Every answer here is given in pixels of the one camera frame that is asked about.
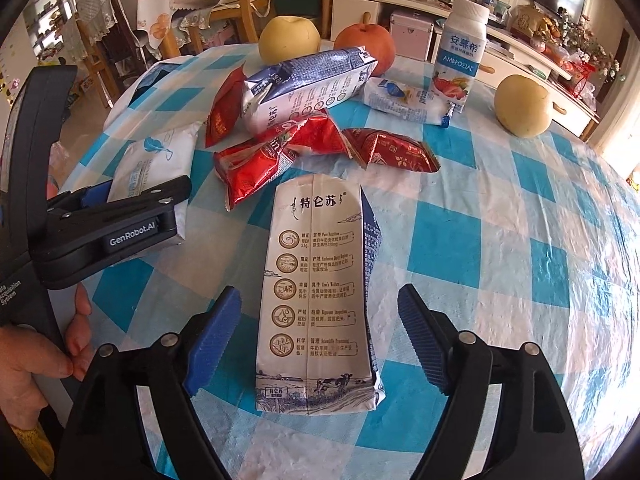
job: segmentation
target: silver bolt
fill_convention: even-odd
[[[535,343],[526,343],[526,345],[524,345],[524,351],[529,355],[538,355],[540,353],[540,347]]]
[[[460,339],[460,341],[465,345],[472,345],[476,342],[476,335],[473,332],[465,330],[464,332],[460,332],[458,339]]]
[[[109,357],[111,354],[113,354],[113,345],[109,343],[98,348],[98,355],[100,357]]]
[[[168,334],[164,334],[160,338],[160,344],[162,346],[174,346],[178,342],[178,335],[173,332],[169,332]]]

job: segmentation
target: floor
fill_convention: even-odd
[[[102,125],[111,109],[102,105],[99,91],[99,88],[93,86],[82,95],[72,105],[71,117],[62,125],[60,144],[68,151],[69,157],[52,171],[60,186],[64,184],[73,168],[102,133]]]

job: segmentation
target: red snack package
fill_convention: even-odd
[[[331,118],[322,112],[277,124],[258,136],[213,154],[216,172],[226,184],[226,209],[288,170],[298,154],[349,153]]]
[[[243,67],[244,63],[229,74],[213,99],[207,118],[205,148],[228,136],[240,116],[242,83],[246,79]]]
[[[373,162],[423,173],[440,169],[440,163],[424,142],[373,128],[345,128],[342,134],[363,168]]]

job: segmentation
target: pink metal box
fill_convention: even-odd
[[[398,56],[420,61],[429,59],[433,20],[418,12],[394,10],[390,29]]]

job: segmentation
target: blue and white tablecloth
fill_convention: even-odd
[[[104,132],[66,189],[113,176],[133,140],[205,120],[230,70],[260,67],[255,45],[207,50],[156,83]],[[398,57],[387,75],[427,86],[432,66]],[[242,320],[210,384],[193,399],[231,476],[241,479],[402,479],[417,465],[446,398],[431,386],[398,319],[396,297],[413,283],[427,305],[488,344],[537,341],[562,386],[587,478],[609,459],[640,410],[638,343],[640,203],[587,146],[557,124],[530,140],[496,121],[493,91],[476,83],[452,127],[408,123],[351,100],[338,125],[389,130],[428,142],[435,174],[346,157],[301,157],[277,182],[231,213],[200,131],[187,240],[86,280],[94,344],[148,346],[178,332],[222,288],[242,294]],[[244,140],[236,131],[217,150]],[[387,398],[375,412],[298,416],[255,410],[255,351],[274,189],[306,172],[362,184],[383,234],[369,291],[369,322]],[[172,467],[141,389],[158,468]],[[490,443],[499,398],[492,387],[467,475]]]

